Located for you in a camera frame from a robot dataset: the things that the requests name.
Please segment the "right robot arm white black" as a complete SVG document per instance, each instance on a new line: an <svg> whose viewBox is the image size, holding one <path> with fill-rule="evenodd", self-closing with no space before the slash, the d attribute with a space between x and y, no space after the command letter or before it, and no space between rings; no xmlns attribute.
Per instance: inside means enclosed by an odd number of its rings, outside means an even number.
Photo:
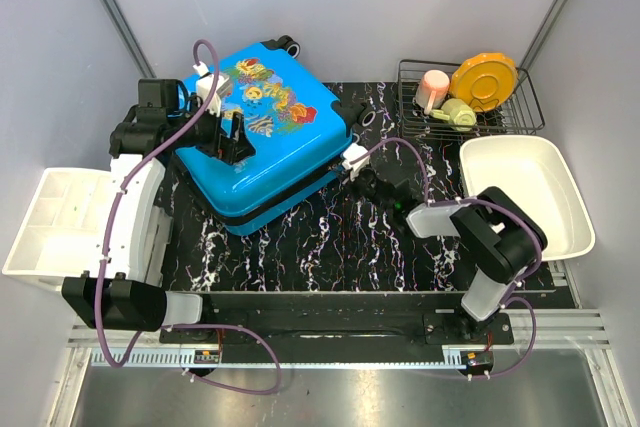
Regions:
<svg viewBox="0 0 640 427"><path fill-rule="evenodd" d="M476 273L460 306L445 317L447 335L466 343L486 336L507 292L541 262L546 234L501 188L474 197L427 204L365 167L349 176L352 191L384 208L401 232L414 238L455 237L470 253Z"/></svg>

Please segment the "blue cartoon fish suitcase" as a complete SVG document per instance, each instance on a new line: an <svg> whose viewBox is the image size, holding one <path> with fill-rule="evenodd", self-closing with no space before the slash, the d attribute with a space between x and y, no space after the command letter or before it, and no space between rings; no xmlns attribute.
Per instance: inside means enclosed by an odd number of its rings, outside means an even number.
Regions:
<svg viewBox="0 0 640 427"><path fill-rule="evenodd" d="M242 112L253 157L228 165L195 147L175 153L194 197L234 235L257 231L335 180L355 126L375 118L364 102L340 101L298 61L300 51L283 35L220 62L233 82L222 126L229 131L232 112Z"/></svg>

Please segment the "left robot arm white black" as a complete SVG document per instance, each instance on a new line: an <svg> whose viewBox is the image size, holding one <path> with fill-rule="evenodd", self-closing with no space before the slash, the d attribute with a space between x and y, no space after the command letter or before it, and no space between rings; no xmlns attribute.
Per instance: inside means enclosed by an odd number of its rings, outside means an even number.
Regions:
<svg viewBox="0 0 640 427"><path fill-rule="evenodd" d="M249 152L240 115L222 127L226 74L202 74L189 91L177 79L142 79L138 101L110 135L110 207L97 244L98 265L66 277L61 293L84 324L96 331L154 332L181 325L196 343L215 333L216 319L197 294L171 294L160 274L171 217L155 203L169 157L193 147L215 162L239 161Z"/></svg>

